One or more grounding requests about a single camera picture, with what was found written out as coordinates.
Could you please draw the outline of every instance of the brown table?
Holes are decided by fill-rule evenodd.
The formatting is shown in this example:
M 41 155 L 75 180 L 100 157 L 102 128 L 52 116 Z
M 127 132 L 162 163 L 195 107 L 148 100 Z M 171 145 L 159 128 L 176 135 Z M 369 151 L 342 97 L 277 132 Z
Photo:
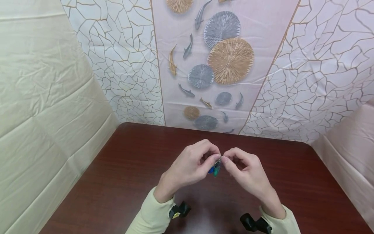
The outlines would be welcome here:
M 307 144 L 222 133 L 126 123 L 119 126 L 40 232 L 124 233 L 161 174 L 187 145 L 202 139 L 221 153 L 239 147 L 259 156 L 283 204 L 303 234 L 372 233 Z M 244 234 L 244 213 L 259 218 L 259 202 L 223 169 L 176 194 L 192 210 L 166 233 Z

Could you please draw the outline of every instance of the black mount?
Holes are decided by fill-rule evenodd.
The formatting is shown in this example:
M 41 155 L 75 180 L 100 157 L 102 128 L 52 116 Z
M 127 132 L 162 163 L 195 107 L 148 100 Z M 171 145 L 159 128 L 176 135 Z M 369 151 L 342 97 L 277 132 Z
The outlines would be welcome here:
M 271 234 L 272 227 L 263 219 L 260 218 L 259 220 L 255 221 L 250 214 L 244 214 L 240 217 L 240 221 L 242 222 L 244 228 L 247 231 L 255 232 L 260 231 L 266 234 Z
M 180 206 L 175 205 L 171 208 L 171 210 L 169 211 L 169 217 L 171 219 L 175 219 L 177 217 L 184 218 L 188 215 L 190 210 L 191 207 L 187 203 L 182 201 Z

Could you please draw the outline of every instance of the sleeve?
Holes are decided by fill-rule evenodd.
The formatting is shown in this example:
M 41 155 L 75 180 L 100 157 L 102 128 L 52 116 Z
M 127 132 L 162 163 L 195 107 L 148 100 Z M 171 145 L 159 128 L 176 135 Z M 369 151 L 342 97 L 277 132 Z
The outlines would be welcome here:
M 271 217 L 260 207 L 262 218 L 272 227 L 272 234 L 300 234 L 299 226 L 297 225 L 294 214 L 290 209 L 283 206 L 286 211 L 285 219 L 276 219 Z
M 169 211 L 175 205 L 174 197 L 165 203 L 159 203 L 153 196 L 154 190 L 155 187 L 148 193 L 125 234 L 161 234 L 169 226 Z

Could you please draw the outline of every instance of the gold fish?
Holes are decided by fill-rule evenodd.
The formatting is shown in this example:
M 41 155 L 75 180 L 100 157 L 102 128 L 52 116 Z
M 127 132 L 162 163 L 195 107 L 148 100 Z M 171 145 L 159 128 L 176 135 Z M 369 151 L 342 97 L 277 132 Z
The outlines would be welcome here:
M 204 105 L 206 105 L 206 106 L 209 107 L 210 109 L 213 109 L 212 105 L 210 105 L 209 102 L 204 101 L 203 98 L 200 98 L 200 101 L 201 101 L 202 103 L 204 103 Z
M 173 47 L 169 55 L 169 69 L 170 69 L 171 74 L 173 74 L 173 76 L 177 75 L 177 66 L 174 64 L 174 59 L 173 59 L 173 53 L 174 53 L 174 49 L 176 46 L 177 45 Z

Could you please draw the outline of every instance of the tan circle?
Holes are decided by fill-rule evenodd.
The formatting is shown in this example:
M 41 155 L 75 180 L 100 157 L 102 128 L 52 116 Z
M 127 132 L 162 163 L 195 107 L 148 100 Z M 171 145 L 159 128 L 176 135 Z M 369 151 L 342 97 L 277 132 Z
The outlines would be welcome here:
M 192 5 L 193 0 L 166 0 L 168 7 L 175 13 L 185 13 Z
M 216 83 L 230 85 L 248 75 L 253 60 L 253 49 L 248 42 L 240 38 L 230 38 L 213 47 L 207 64 L 213 69 Z
M 184 116 L 190 120 L 195 120 L 200 116 L 199 109 L 194 106 L 187 106 L 184 109 L 183 113 L 184 113 Z

